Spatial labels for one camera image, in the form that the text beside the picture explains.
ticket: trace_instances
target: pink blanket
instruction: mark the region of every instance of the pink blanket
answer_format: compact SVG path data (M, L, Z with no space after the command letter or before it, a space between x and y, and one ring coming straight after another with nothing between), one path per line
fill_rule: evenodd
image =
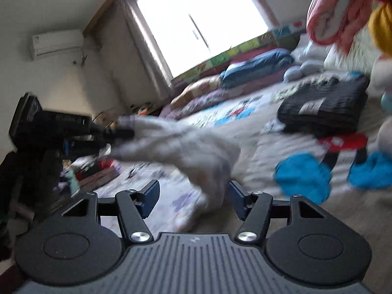
M317 44L336 44L348 54L371 13L372 0L312 0L306 30Z

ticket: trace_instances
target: yellow plush toy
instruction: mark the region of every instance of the yellow plush toy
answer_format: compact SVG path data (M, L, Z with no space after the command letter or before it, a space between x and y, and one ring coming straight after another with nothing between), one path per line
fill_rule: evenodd
M392 58L392 4L384 3L372 13L369 32L374 45Z

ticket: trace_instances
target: plush toy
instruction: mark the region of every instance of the plush toy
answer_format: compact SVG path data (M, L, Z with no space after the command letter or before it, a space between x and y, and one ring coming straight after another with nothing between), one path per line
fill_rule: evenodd
M372 75L370 77L369 89L375 91L375 96L382 94L381 106L392 112L392 59L381 57L373 66Z
M388 118L377 136L378 150L392 159L392 118Z
M317 60L307 60L301 66L293 66L289 68L285 75L285 82L297 81L302 77L320 73L324 71L324 62Z

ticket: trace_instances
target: curtain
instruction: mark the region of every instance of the curtain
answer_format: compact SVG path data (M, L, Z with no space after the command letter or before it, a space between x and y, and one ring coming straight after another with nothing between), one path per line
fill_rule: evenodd
M125 19L139 50L140 57L146 68L156 92L161 100L172 97L173 79L170 68L164 59L136 0L119 0Z

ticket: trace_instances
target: ceiling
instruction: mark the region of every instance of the ceiling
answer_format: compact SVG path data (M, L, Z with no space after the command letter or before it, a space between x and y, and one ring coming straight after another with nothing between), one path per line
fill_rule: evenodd
M84 29L105 0L0 0L2 34Z

